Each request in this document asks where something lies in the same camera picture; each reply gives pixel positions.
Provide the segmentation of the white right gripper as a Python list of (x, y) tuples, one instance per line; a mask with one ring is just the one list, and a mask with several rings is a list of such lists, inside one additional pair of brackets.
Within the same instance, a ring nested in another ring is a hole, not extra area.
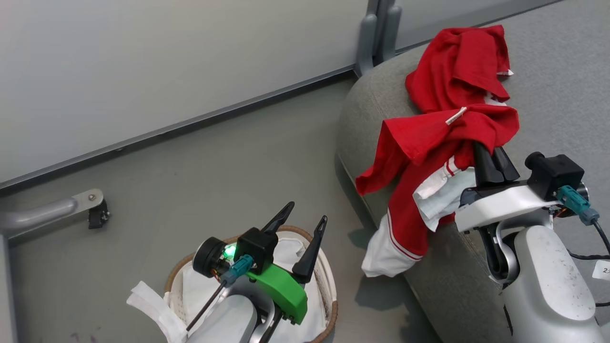
[[(475, 141), (473, 154), (477, 187), (516, 182), (520, 178), (503, 147), (494, 149), (492, 159), (488, 149)], [(559, 204), (558, 200), (543, 200), (527, 185), (511, 187), (459, 208), (455, 225), (459, 233), (495, 223), (500, 224), (501, 230), (537, 225), (552, 228), (549, 208)]]

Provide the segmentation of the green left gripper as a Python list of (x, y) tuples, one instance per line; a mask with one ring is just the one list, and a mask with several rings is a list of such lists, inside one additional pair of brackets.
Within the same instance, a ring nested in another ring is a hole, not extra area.
[[(295, 202), (288, 202), (262, 229), (266, 234), (275, 234), (287, 221)], [(312, 279), (319, 250), (322, 246), (328, 218), (323, 215), (314, 230), (314, 236), (305, 252), (292, 267), (292, 275), (285, 269), (269, 264), (257, 275), (247, 272), (248, 278), (255, 280), (262, 291), (285, 313), (288, 320), (301, 325), (308, 310), (308, 297), (300, 284), (307, 284)]]

